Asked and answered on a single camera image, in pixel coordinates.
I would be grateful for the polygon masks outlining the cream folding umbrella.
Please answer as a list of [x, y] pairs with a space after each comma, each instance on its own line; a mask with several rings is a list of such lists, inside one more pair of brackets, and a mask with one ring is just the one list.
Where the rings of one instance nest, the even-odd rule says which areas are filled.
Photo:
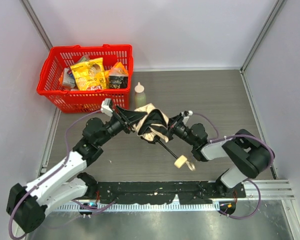
[[172, 140], [172, 134], [169, 133], [169, 118], [152, 103], [146, 104], [134, 110], [137, 114], [144, 114], [140, 120], [132, 124], [132, 130], [138, 137], [150, 144], [158, 143], [174, 158], [174, 166], [180, 169], [186, 165], [190, 171], [195, 171], [196, 167], [184, 155], [175, 155], [166, 143]]

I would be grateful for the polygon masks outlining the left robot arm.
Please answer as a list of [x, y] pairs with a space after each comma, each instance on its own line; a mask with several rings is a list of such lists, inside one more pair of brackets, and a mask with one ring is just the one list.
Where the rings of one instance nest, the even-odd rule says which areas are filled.
[[82, 138], [73, 148], [67, 149], [63, 160], [37, 179], [26, 185], [17, 183], [10, 189], [6, 212], [10, 216], [8, 232], [11, 239], [17, 239], [13, 234], [14, 223], [28, 234], [63, 204], [80, 197], [91, 198], [97, 182], [84, 170], [101, 156], [102, 145], [122, 131], [128, 134], [134, 131], [133, 127], [147, 115], [145, 110], [113, 107], [105, 101], [99, 112], [108, 115], [110, 120], [103, 122], [89, 113]]

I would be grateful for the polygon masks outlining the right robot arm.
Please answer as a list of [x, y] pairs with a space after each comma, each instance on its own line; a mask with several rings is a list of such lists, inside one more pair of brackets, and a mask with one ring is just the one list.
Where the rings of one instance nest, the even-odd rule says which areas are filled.
[[245, 129], [231, 136], [208, 139], [203, 124], [186, 126], [188, 118], [183, 112], [169, 118], [168, 132], [192, 146], [191, 153], [201, 162], [228, 157], [233, 166], [222, 173], [215, 181], [215, 188], [222, 197], [233, 193], [234, 188], [248, 179], [255, 179], [269, 168], [274, 159], [274, 151], [263, 141]]

